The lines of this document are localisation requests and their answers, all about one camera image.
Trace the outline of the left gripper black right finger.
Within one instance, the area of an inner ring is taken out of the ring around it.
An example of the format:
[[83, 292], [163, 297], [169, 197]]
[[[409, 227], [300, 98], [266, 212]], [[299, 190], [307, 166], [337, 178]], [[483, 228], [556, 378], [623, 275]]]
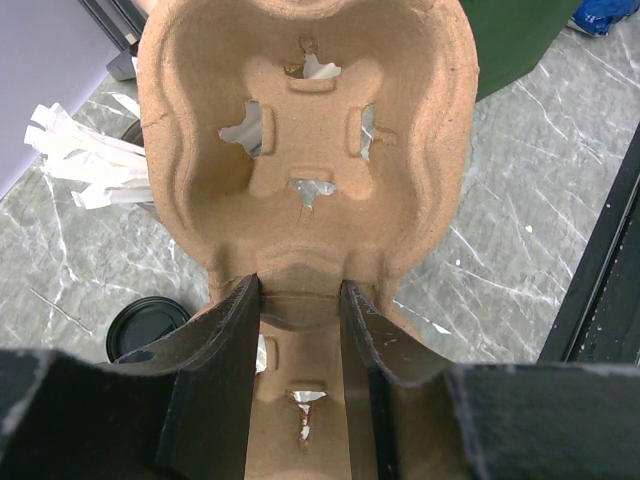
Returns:
[[340, 340], [355, 479], [635, 479], [639, 371], [456, 364], [346, 281]]

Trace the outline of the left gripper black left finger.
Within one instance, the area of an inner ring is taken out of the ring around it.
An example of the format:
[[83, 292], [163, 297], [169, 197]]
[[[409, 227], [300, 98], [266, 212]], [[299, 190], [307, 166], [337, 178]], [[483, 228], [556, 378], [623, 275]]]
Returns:
[[240, 479], [260, 283], [113, 364], [59, 350], [1, 354], [5, 479]]

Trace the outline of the brown two-cup carrier tray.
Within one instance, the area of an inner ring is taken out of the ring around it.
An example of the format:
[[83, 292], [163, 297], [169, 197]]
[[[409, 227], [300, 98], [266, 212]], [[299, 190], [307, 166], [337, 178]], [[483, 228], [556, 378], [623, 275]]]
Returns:
[[161, 1], [139, 49], [161, 222], [213, 302], [261, 282], [276, 366], [254, 389], [249, 479], [351, 475], [339, 298], [393, 320], [447, 232], [476, 101], [456, 1]]

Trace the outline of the green paper gift bag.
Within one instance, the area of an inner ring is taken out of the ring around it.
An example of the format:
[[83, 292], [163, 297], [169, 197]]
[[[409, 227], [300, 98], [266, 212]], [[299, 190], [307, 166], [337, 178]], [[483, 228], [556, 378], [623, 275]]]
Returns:
[[476, 0], [461, 6], [476, 44], [481, 101], [531, 72], [579, 0]]

